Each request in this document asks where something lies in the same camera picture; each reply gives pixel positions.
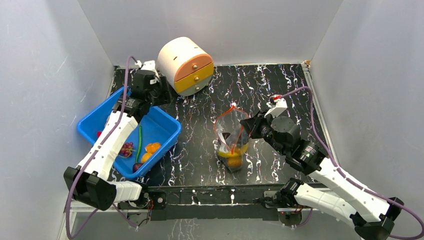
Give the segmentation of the yellow banana toy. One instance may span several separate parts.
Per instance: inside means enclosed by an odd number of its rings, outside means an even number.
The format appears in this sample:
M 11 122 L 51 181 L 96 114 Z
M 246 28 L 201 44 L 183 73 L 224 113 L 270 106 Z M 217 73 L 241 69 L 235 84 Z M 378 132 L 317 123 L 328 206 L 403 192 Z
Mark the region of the yellow banana toy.
M 226 144 L 221 144 L 217 149 L 217 154 L 222 158 L 235 158 L 241 157 L 246 153 L 249 148 L 249 144 L 244 144 L 241 147 L 237 146 L 228 146 Z

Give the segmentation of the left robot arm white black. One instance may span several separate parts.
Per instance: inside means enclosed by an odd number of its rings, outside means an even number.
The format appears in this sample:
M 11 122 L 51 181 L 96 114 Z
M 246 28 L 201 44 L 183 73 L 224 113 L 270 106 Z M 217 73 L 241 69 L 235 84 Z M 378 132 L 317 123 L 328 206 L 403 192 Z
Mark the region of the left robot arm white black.
M 149 203 L 149 194 L 133 181 L 108 180 L 110 170 L 129 135 L 141 123 L 152 106 L 170 101 L 166 77 L 156 68 L 138 69 L 138 86 L 123 87 L 121 96 L 113 97 L 110 115 L 100 136 L 76 167 L 68 167 L 63 178 L 69 190 L 66 209 L 76 200 L 105 211 L 113 204 L 130 201 L 137 208 Z

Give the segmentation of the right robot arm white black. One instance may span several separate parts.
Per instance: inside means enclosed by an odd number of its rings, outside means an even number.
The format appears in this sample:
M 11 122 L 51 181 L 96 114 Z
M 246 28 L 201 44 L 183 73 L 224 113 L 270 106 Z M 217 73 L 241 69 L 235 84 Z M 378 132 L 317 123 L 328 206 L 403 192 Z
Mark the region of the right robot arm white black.
M 264 193 L 268 207 L 308 206 L 344 221 L 363 240 L 386 240 L 403 202 L 396 197 L 384 200 L 368 193 L 367 187 L 334 166 L 322 149 L 301 137 L 300 127 L 287 116 L 271 117 L 259 112 L 240 121 L 251 139 L 263 139 L 285 157 L 293 169 L 318 180 L 334 194 L 317 190 L 299 179 L 290 178 L 274 195 Z

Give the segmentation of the orange tangerine toy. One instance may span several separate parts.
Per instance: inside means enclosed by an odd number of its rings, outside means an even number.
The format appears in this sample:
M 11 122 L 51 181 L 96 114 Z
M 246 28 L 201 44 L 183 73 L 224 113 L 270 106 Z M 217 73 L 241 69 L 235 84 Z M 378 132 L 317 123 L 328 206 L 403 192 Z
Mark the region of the orange tangerine toy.
M 241 156 L 234 156 L 227 158 L 227 166 L 230 169 L 238 169 L 242 166 L 242 157 Z

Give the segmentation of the clear zip top bag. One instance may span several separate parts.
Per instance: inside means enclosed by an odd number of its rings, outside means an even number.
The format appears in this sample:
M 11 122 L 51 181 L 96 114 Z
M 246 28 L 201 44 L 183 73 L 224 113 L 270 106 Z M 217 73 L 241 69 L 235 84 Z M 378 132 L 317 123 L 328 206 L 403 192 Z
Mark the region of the clear zip top bag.
M 217 157 L 232 173 L 242 168 L 249 147 L 250 139 L 240 123 L 248 117 L 249 115 L 245 111 L 233 103 L 214 123 L 213 130 L 217 138 Z

